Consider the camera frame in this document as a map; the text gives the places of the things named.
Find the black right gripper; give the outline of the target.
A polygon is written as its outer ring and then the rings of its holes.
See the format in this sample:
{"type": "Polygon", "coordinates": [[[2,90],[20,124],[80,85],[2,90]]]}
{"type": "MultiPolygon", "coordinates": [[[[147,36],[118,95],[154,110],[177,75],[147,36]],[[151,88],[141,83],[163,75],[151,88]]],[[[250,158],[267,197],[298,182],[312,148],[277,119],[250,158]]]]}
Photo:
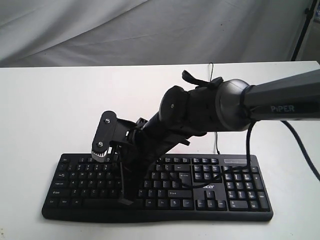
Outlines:
{"type": "Polygon", "coordinates": [[[126,190],[125,180],[140,180],[149,166],[178,144],[189,145],[190,134],[185,131],[168,129],[158,118],[149,121],[140,118],[137,123],[110,117],[112,126],[110,145],[117,153],[121,191],[118,202],[126,206],[133,200],[126,190]]]}

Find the dark grey Piper robot arm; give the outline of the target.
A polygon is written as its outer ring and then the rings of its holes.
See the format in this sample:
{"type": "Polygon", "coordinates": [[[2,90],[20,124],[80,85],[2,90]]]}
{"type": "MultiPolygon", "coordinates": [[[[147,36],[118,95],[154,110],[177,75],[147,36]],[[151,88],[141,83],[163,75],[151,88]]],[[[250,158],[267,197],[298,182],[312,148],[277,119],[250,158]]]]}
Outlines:
{"type": "Polygon", "coordinates": [[[152,163],[178,144],[188,145],[193,136],[209,132],[242,132],[264,120],[300,121],[320,118],[318,70],[250,85],[241,79],[210,81],[188,71],[182,79],[195,86],[186,91],[171,87],[158,111],[148,121],[132,127],[128,146],[117,151],[122,191],[119,202],[131,205],[152,163]]]}

